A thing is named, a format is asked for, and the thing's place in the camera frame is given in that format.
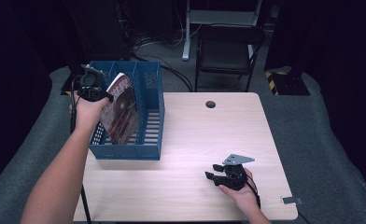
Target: book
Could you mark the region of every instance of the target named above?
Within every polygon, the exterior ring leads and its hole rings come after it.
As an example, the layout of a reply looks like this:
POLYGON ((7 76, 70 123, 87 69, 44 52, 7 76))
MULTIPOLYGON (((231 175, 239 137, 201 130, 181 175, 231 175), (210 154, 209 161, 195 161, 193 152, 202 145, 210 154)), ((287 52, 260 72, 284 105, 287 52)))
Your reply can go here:
POLYGON ((138 127, 138 112, 132 81, 119 73, 106 90, 114 96, 102 111, 100 121, 113 144, 127 144, 138 127))

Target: person's right hand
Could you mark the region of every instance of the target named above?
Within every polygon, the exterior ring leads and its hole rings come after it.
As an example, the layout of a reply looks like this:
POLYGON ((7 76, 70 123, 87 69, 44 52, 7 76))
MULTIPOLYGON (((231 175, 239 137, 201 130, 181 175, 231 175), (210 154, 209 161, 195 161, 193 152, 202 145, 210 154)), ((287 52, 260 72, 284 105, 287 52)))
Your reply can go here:
POLYGON ((74 91, 77 117, 76 117, 76 129, 84 132, 92 132, 96 124, 101 117, 102 109, 107 105, 108 98, 98 102, 89 102, 77 95, 77 91, 74 91))
MULTIPOLYGON (((245 172, 253 179, 253 174, 247 168, 245 168, 245 172)), ((248 181, 248 183, 252 188, 255 188, 251 181, 248 181)), ((256 196, 248 185, 240 190, 229 189, 224 185, 219 185, 218 188, 234 200, 235 205, 245 214, 250 223, 270 223, 259 209, 256 196)))
MULTIPOLYGON (((250 176, 250 178, 253 179, 253 174, 247 168, 245 168, 245 172, 248 176, 250 176)), ((218 187, 223 193, 230 196, 234 200, 236 206, 241 209, 241 211, 246 211, 252 207, 259 208, 256 202, 256 196, 248 185, 245 185, 240 190, 229 189, 224 185, 220 185, 218 187)))

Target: metal chair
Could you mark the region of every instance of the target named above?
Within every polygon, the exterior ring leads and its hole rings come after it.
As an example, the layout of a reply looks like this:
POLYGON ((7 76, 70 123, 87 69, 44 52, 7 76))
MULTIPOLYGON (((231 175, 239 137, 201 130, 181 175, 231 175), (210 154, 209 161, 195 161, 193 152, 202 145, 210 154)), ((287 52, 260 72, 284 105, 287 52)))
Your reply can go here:
POLYGON ((265 39, 261 28, 250 25, 210 24, 200 30, 197 42, 195 89, 201 72, 241 76, 248 75, 249 90, 253 68, 265 39))

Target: wooden table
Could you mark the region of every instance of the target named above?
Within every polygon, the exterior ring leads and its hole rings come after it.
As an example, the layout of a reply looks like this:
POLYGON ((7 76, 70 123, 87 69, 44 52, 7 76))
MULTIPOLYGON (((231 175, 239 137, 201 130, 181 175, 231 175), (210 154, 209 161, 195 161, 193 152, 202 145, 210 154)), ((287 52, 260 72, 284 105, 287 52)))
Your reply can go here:
MULTIPOLYGON (((218 174, 212 164, 230 154, 255 159, 244 167, 254 175, 265 216, 297 217, 295 204, 281 202, 291 192, 256 93, 166 92, 164 102, 160 161, 99 161, 89 152, 84 187, 92 220, 245 220, 204 174, 218 174)), ((74 220, 86 220, 81 200, 74 220)))

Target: gray carpet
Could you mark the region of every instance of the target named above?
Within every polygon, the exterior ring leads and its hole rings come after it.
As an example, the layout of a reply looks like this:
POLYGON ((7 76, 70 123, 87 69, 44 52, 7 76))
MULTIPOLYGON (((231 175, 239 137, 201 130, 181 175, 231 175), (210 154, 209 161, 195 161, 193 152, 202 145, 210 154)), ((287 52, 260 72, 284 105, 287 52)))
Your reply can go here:
MULTIPOLYGON (((272 95, 262 71, 268 43, 260 51, 250 91, 260 96, 291 191, 304 200, 298 210, 311 223, 366 223, 365 183, 331 131, 319 86, 304 74, 310 96, 272 95)), ((193 84, 194 50, 195 42, 191 44, 188 62, 181 60, 183 43, 176 47, 145 45, 136 53, 166 65, 150 56, 164 59, 193 84)), ((50 74, 53 88, 49 101, 16 156, 0 175, 0 223, 19 222, 32 186, 69 136, 70 100, 60 95, 68 75, 67 68, 50 74)), ((163 70, 162 80, 164 91, 188 91, 172 73, 163 70)), ((298 217, 280 223, 305 222, 298 217)))

